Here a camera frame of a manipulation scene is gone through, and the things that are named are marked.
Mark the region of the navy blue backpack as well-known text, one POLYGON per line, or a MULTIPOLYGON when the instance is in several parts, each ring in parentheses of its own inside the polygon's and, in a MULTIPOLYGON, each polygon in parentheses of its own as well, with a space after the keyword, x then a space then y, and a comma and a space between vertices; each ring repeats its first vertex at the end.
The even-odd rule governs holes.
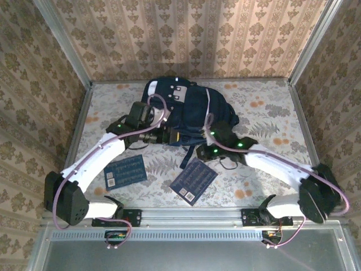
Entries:
POLYGON ((146 103, 152 94, 162 96, 166 102, 170 115, 165 126, 179 132, 179 141, 170 145, 189 147, 180 165, 181 169, 186 167, 195 146, 206 142, 202 128, 207 114, 213 114, 213 123, 225 121, 232 128, 239 123, 234 108, 220 92, 182 77, 158 77, 150 80, 144 88, 142 102, 146 103))

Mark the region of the navy blue notebook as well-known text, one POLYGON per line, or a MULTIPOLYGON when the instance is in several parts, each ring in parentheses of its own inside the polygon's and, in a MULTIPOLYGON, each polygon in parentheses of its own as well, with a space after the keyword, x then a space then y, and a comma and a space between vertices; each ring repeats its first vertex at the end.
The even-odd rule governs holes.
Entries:
POLYGON ((114 190, 147 180, 142 155, 109 163, 104 169, 106 190, 114 190))
POLYGON ((169 187, 190 206, 194 206, 217 176, 216 171, 198 158, 193 158, 169 187))

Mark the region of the floral tablecloth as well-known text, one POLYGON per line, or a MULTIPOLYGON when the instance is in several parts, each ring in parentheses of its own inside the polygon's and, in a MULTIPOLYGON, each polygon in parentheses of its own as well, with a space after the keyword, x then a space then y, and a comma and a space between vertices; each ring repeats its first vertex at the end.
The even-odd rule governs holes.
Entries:
MULTIPOLYGON (((110 123, 130 111, 141 100, 146 84, 93 85, 93 95, 83 127, 77 157, 82 157, 97 143, 110 123)), ((248 136, 269 150, 302 164, 311 164, 300 123, 285 81, 205 82, 223 94, 238 115, 234 127, 239 137, 248 136)), ((98 174, 86 190, 90 200, 109 195, 128 208, 185 207, 187 202, 169 186, 181 172, 186 149, 164 145, 146 146, 137 142, 121 158, 142 155, 147 180, 112 191, 105 188, 105 178, 98 174)), ((269 195, 294 194, 294 188, 273 176, 228 159, 208 162, 218 173, 195 207, 258 206, 269 195)))

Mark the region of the grey metal panel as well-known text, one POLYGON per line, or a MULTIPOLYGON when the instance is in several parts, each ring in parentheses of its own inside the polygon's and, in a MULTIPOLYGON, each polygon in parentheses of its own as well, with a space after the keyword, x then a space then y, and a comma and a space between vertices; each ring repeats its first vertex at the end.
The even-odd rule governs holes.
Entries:
POLYGON ((39 234, 26 271, 361 271, 350 232, 307 224, 285 246, 261 241, 51 241, 39 234))

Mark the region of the aluminium side rail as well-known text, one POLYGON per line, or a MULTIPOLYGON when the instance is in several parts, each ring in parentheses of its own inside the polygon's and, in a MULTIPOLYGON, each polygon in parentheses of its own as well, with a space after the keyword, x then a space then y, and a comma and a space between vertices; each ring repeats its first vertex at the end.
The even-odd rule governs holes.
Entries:
POLYGON ((82 106, 78 115, 78 119, 76 121, 76 126, 73 131, 73 136, 71 140, 71 144, 68 150, 68 154, 65 160, 64 168, 68 168, 76 161, 76 155, 78 152, 78 148, 80 145, 80 140, 83 132, 83 127, 85 125, 85 120, 87 118, 87 113, 90 107, 91 99, 93 95, 93 89, 90 87, 86 90, 82 106))
POLYGON ((292 85, 288 85, 288 87, 311 161, 310 165, 296 162, 287 164, 290 167, 290 185, 297 190, 298 195, 296 197, 301 208, 306 209, 313 204, 320 208, 333 207, 335 203, 339 202, 340 197, 330 187, 331 182, 325 180, 326 177, 332 175, 331 171, 319 163, 296 89, 292 85))

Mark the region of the thin aluminium table edge rail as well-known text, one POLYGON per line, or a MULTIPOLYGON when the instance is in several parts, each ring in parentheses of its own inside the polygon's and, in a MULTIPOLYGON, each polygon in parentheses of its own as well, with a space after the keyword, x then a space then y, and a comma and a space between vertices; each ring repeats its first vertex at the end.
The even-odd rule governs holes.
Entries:
MULTIPOLYGON (((92 85, 99 84, 146 84, 148 80, 115 80, 115 81, 92 81, 92 85)), ((268 82, 268 81, 285 81, 288 82, 287 78, 276 77, 276 78, 265 78, 265 77, 255 77, 255 78, 194 78, 189 79, 189 81, 196 82, 198 84, 205 82, 243 82, 243 81, 258 81, 258 82, 268 82)))

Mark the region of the long aluminium mounting rail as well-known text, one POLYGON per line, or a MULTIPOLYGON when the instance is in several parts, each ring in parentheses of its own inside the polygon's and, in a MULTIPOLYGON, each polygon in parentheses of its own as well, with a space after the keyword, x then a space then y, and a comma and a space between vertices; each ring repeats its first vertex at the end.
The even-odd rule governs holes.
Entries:
MULTIPOLYGON (((76 207, 74 210, 64 209, 60 206, 56 210, 57 225, 54 224, 51 212, 46 212, 43 215, 40 226, 50 226, 55 229, 58 228, 85 228, 92 227, 92 220, 98 218, 104 221, 123 222, 127 226, 107 228, 118 229, 127 228, 128 221, 122 219, 113 219, 113 215, 109 211, 102 209, 103 203, 100 207, 76 207)), ((112 211, 120 211, 122 209, 140 209, 140 208, 120 208, 111 206, 112 211)), ((243 207, 235 208, 143 208, 142 220, 140 227, 134 228, 256 228, 266 226, 243 226, 241 219, 241 209, 243 207)))

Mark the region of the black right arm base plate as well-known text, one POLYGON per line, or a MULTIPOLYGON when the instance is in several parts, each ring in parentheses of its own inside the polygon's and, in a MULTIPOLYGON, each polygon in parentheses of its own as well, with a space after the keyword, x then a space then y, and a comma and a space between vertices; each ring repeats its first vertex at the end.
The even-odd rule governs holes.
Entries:
POLYGON ((258 208, 241 209, 243 226, 293 226, 289 217, 275 218, 267 211, 258 208))

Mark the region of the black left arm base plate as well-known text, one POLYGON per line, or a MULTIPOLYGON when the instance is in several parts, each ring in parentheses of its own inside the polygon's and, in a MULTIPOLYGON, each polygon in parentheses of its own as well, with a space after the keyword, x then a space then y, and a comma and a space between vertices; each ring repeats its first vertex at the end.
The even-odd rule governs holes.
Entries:
MULTIPOLYGON (((133 227, 140 227, 140 223, 142 220, 142 210, 141 209, 122 209, 117 211, 115 215, 112 217, 113 219, 122 219, 126 220, 133 227)), ((92 220, 91 223, 92 227, 104 227, 104 228, 115 228, 121 226, 127 226, 123 222, 116 222, 116 221, 104 221, 98 218, 92 220)))

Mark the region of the aluminium frame post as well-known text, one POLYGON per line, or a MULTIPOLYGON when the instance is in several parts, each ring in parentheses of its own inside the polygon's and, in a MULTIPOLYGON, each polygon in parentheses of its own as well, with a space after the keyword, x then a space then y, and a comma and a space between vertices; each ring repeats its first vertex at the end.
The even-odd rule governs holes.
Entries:
POLYGON ((62 22, 60 15, 56 13, 56 8, 52 1, 33 0, 33 2, 39 9, 42 17, 65 53, 65 56, 72 65, 85 90, 89 91, 91 89, 92 82, 75 50, 75 47, 72 45, 71 39, 65 29, 65 23, 62 22))
POLYGON ((289 76, 289 83, 291 86, 295 86, 297 81, 300 79, 302 73, 308 65, 308 62, 322 41, 322 38, 329 28, 333 18, 340 9, 342 1, 343 0, 327 0, 324 10, 315 24, 314 29, 311 31, 309 39, 307 40, 304 49, 301 51, 300 57, 289 76))

